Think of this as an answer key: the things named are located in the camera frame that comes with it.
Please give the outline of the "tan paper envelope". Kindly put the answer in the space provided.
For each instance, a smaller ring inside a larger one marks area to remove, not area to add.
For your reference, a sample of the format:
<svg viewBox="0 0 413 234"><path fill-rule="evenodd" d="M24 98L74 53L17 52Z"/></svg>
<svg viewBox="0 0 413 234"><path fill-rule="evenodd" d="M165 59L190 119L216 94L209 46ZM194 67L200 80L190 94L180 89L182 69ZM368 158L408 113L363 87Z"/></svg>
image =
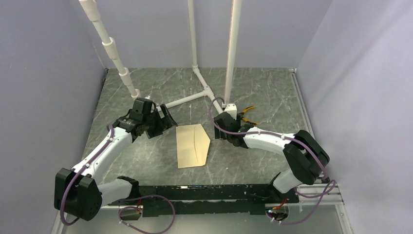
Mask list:
<svg viewBox="0 0 413 234"><path fill-rule="evenodd" d="M210 138L201 124L176 127L178 169L204 166Z"/></svg>

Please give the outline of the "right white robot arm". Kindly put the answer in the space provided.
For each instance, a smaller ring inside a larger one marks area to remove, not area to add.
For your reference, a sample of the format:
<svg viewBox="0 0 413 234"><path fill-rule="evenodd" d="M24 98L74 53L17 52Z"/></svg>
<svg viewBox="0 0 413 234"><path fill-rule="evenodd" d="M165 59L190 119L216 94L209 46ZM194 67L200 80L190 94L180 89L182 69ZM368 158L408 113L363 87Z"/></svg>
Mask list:
<svg viewBox="0 0 413 234"><path fill-rule="evenodd" d="M293 188L312 185L330 162L330 157L311 134L300 130L282 134L242 125L229 113L222 112L213 119L215 137L225 139L235 147L260 149L284 156L289 168L278 173L269 183L269 198L281 202Z"/></svg>

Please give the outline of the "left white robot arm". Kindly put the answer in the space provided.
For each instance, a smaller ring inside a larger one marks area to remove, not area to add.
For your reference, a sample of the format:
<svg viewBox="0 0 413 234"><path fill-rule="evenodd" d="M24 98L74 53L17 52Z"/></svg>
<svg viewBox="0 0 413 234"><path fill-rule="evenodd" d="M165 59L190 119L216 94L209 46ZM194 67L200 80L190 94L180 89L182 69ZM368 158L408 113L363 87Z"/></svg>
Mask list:
<svg viewBox="0 0 413 234"><path fill-rule="evenodd" d="M55 177L54 207L64 225L79 219L90 221L102 206L122 200L135 204L140 198L139 182L127 176L102 184L103 175L114 160L145 134L157 137L176 127L166 105L138 97L126 115L107 124L108 133L98 146L70 169L60 169Z"/></svg>

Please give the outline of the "white PVC pipe frame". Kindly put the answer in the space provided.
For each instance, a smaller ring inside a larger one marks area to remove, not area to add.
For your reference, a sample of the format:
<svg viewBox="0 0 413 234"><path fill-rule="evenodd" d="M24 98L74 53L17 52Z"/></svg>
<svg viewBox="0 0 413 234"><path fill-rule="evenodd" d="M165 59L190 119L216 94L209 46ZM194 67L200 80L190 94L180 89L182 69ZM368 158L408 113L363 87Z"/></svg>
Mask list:
<svg viewBox="0 0 413 234"><path fill-rule="evenodd" d="M89 34L103 66L116 68L130 95L142 90L130 68L189 67L203 81L199 66L201 41L223 43L205 26L228 25L225 104L230 102L242 12L240 0L79 0Z"/></svg>

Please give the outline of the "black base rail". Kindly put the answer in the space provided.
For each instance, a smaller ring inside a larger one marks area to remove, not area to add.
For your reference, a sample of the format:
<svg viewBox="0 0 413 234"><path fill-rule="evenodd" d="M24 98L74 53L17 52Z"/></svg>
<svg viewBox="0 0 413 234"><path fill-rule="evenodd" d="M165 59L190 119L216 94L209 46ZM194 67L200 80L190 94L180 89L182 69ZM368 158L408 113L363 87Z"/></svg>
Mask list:
<svg viewBox="0 0 413 234"><path fill-rule="evenodd" d="M112 206L141 204L143 217L248 213L263 215L271 205L297 204L294 190L277 195L268 184L140 186L133 201L118 200Z"/></svg>

